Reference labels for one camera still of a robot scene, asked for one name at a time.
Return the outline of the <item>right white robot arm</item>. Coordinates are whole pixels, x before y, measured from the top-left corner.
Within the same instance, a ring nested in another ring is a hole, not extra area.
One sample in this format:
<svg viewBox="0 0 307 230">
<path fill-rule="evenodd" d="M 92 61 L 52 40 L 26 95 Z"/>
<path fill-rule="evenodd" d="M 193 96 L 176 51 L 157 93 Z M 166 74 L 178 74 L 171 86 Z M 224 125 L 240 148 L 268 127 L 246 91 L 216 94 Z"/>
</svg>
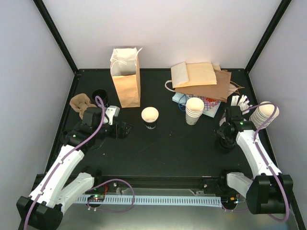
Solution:
<svg viewBox="0 0 307 230">
<path fill-rule="evenodd" d="M 235 146 L 243 151 L 251 168 L 253 179 L 241 172 L 224 171 L 218 181 L 219 190 L 230 193 L 233 189 L 242 195 L 252 214 L 284 214 L 289 216 L 293 180 L 282 174 L 272 162 L 251 121 L 245 121 L 239 106 L 225 110 L 225 121 L 217 130 L 216 148 L 229 153 Z"/>
</svg>

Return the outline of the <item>black printed paper cup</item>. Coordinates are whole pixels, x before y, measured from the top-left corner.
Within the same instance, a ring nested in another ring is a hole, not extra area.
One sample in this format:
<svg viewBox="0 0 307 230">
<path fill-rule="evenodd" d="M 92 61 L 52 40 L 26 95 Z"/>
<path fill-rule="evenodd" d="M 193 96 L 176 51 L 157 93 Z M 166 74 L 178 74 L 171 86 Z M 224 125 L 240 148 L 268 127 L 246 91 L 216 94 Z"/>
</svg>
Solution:
<svg viewBox="0 0 307 230">
<path fill-rule="evenodd" d="M 107 92 L 105 90 L 103 90 L 103 89 L 95 90 L 92 93 L 92 99 L 95 100 L 96 96 L 99 96 L 102 99 L 103 104 L 104 104 L 105 107 L 109 107 L 108 94 L 107 94 Z"/>
</svg>

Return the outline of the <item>single white paper cup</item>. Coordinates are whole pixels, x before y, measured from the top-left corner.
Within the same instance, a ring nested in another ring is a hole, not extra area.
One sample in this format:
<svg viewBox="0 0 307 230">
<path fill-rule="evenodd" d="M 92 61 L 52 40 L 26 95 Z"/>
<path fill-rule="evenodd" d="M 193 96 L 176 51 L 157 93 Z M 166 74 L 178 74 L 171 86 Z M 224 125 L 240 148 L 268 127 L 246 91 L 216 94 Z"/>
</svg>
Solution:
<svg viewBox="0 0 307 230">
<path fill-rule="evenodd" d="M 142 110 L 141 117 L 148 129 L 154 129 L 159 117 L 159 112 L 154 107 L 146 107 Z"/>
</svg>

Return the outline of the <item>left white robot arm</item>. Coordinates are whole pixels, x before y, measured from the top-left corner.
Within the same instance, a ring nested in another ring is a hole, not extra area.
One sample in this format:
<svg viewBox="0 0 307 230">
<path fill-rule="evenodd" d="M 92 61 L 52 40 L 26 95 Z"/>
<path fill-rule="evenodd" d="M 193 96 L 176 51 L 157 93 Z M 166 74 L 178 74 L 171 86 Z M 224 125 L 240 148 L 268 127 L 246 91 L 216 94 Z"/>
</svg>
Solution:
<svg viewBox="0 0 307 230">
<path fill-rule="evenodd" d="M 117 106 L 85 110 L 82 120 L 64 135 L 58 157 L 42 181 L 28 197 L 18 199 L 19 229 L 31 226 L 37 230 L 55 230 L 64 213 L 82 194 L 107 187 L 108 182 L 103 182 L 101 171 L 89 166 L 69 184 L 67 180 L 97 140 L 106 137 L 124 139 L 128 135 L 131 125 L 114 121 L 119 111 Z"/>
</svg>

